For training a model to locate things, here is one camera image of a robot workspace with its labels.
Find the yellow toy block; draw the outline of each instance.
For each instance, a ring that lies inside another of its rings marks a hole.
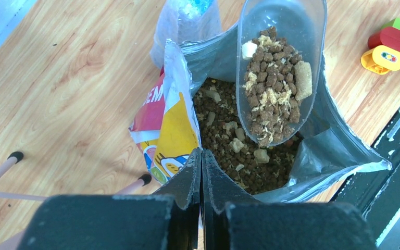
[[[385,45],[379,45],[361,56],[364,68],[377,74],[400,70],[400,52]]]

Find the plastic bag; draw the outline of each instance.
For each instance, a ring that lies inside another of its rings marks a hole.
[[[189,93],[191,73],[180,47],[168,40],[165,72],[148,93],[129,127],[145,158],[148,171],[161,184],[183,167],[191,151],[200,146],[200,132]]]
[[[167,82],[174,89],[171,89],[168,95],[183,89],[184,100],[187,99],[188,91],[190,91],[192,98],[207,77],[235,82],[236,39],[237,30],[236,25],[234,25],[227,32],[210,40],[197,43],[184,43],[181,45],[181,50],[175,49],[174,44],[169,46],[169,50],[165,51],[166,75],[165,80],[163,80],[163,85]],[[180,53],[180,51],[183,52],[184,58],[183,56],[173,54]],[[341,117],[327,86],[324,76],[324,65],[323,58],[314,107],[308,120],[300,129],[300,134],[304,137],[304,140],[301,142],[295,157],[290,179],[285,187],[254,195],[254,197],[260,201],[303,202],[309,200],[315,194],[329,188],[332,184],[342,180],[348,175],[356,172],[391,169],[390,162],[382,158],[358,138]],[[187,86],[188,78],[186,76],[189,75],[190,72],[192,73],[192,82],[190,86]],[[146,152],[148,144],[153,144],[154,148],[168,147],[165,150],[171,151],[172,147],[179,146],[178,140],[183,139],[184,141],[182,140],[182,143],[186,144],[186,138],[197,138],[197,143],[188,143],[189,146],[185,151],[171,152],[170,155],[163,154],[164,157],[156,157],[156,154],[154,154],[154,157],[149,157],[149,155],[146,156],[145,153],[145,159],[148,157],[148,169],[151,167],[151,173],[154,176],[153,168],[157,167],[164,173],[166,170],[170,171],[171,166],[174,164],[173,162],[179,163],[178,165],[176,164],[176,166],[181,166],[183,160],[177,160],[179,159],[179,155],[186,156],[195,148],[195,145],[200,145],[198,123],[192,106],[188,106],[188,103],[186,103],[185,111],[187,111],[187,114],[191,115],[190,125],[192,131],[196,133],[195,136],[191,134],[191,131],[186,134],[182,134],[182,132],[179,133],[177,131],[180,128],[173,127],[172,130],[177,134],[177,138],[165,144],[159,143],[161,137],[164,136],[164,134],[162,134],[159,137],[159,123],[154,125],[154,131],[143,133],[147,136],[152,134],[153,136],[151,136],[151,139],[141,138],[141,140],[137,140],[138,137],[133,136],[143,152]],[[144,113],[141,113],[142,118],[136,116],[135,122],[145,119],[143,114]],[[144,142],[143,139],[151,140],[151,142],[142,143]],[[166,161],[169,165],[162,166],[161,158],[172,158],[172,160]],[[169,180],[172,175],[172,173],[166,173],[164,182]]]
[[[151,60],[161,68],[167,39],[182,44],[198,42],[221,33],[217,0],[167,0],[157,21]]]

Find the black rubber tip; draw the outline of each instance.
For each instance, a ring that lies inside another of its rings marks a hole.
[[[16,157],[16,159],[18,159],[18,161],[16,163],[18,163],[23,159],[23,153],[16,151],[16,152],[13,152],[7,159],[9,159],[10,157]]]
[[[145,186],[145,185],[148,185],[148,184],[151,182],[151,180],[153,179],[153,177],[152,177],[149,173],[146,173],[146,174],[140,176],[139,179],[142,179],[142,180],[143,180],[144,183],[143,183],[142,186]]]

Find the toy block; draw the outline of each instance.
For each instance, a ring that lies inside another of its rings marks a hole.
[[[377,74],[400,70],[400,52],[385,45],[379,45],[361,56],[361,65]]]
[[[392,21],[384,24],[381,28],[384,29],[386,27],[394,27],[394,28],[400,30],[400,18],[397,17],[397,18],[393,19]]]
[[[400,52],[400,30],[394,27],[386,27],[380,32],[371,35],[367,41],[367,45],[369,49],[385,45]]]

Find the green toy block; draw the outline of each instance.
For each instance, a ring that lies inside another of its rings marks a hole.
[[[387,28],[387,27],[394,27],[395,29],[399,29],[400,30],[400,18],[397,17],[395,19],[393,19],[392,21],[384,24],[381,29]]]

